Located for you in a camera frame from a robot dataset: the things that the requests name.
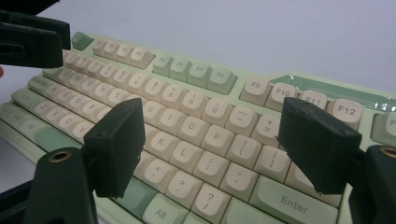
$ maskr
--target enter key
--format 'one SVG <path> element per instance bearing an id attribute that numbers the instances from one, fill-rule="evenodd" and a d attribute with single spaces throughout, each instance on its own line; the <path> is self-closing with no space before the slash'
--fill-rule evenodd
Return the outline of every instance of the enter key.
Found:
<path id="1" fill-rule="evenodd" d="M 260 176 L 250 204 L 288 223 L 335 223 L 337 209 L 295 189 Z"/>

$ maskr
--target green and beige keyboard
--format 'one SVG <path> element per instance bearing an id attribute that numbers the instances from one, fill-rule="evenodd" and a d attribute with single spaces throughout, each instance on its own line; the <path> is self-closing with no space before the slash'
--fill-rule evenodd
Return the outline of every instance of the green and beige keyboard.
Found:
<path id="1" fill-rule="evenodd" d="M 0 105 L 0 134 L 27 158 L 81 147 L 119 102 L 140 97 L 147 142 L 123 198 L 96 198 L 109 223 L 351 223 L 347 198 L 316 193 L 276 141 L 284 97 L 396 147 L 396 95 L 301 74 L 267 77 L 76 33 L 64 67 Z"/>

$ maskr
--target mechanical keyboard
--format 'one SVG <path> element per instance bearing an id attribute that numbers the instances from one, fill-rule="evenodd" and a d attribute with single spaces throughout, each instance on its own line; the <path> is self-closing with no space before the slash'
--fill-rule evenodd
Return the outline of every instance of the mechanical keyboard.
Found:
<path id="1" fill-rule="evenodd" d="M 64 67 L 0 105 L 0 134 L 31 161 L 78 147 L 114 105 L 142 98 L 146 144 L 123 198 L 95 198 L 109 223 L 351 223 L 343 195 L 317 193 L 276 140 L 285 97 L 396 147 L 396 95 L 297 73 L 264 76 L 76 33 Z"/>

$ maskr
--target table surface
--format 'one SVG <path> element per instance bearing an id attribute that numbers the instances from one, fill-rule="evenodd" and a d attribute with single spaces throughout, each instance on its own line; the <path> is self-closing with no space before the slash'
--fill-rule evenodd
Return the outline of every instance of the table surface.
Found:
<path id="1" fill-rule="evenodd" d="M 77 31 L 262 75 L 294 71 L 395 93 L 396 1 L 67 0 L 40 14 Z M 0 104 L 39 69 L 4 66 Z M 0 138 L 0 192 L 34 165 Z"/>

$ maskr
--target keyboard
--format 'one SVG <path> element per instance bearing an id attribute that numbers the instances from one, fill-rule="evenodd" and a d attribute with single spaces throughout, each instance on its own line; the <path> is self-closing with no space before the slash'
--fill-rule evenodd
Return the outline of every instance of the keyboard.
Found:
<path id="1" fill-rule="evenodd" d="M 265 76 L 114 38 L 75 33 L 64 66 L 0 105 L 0 134 L 31 161 L 139 97 L 146 144 L 123 198 L 95 198 L 108 223 L 351 223 L 343 195 L 317 193 L 276 140 L 285 97 L 396 147 L 396 95 L 298 73 Z"/>

